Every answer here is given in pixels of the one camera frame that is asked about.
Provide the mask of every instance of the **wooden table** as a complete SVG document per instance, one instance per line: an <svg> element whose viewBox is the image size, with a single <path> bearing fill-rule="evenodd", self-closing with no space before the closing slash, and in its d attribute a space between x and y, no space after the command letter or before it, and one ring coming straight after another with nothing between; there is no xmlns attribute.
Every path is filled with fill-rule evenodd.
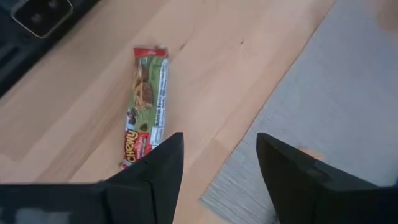
<svg viewBox="0 0 398 224"><path fill-rule="evenodd" d="M197 200L333 2L102 0L0 99L0 182L118 172L132 46L163 44L166 137L185 135L175 223L222 223Z"/></svg>

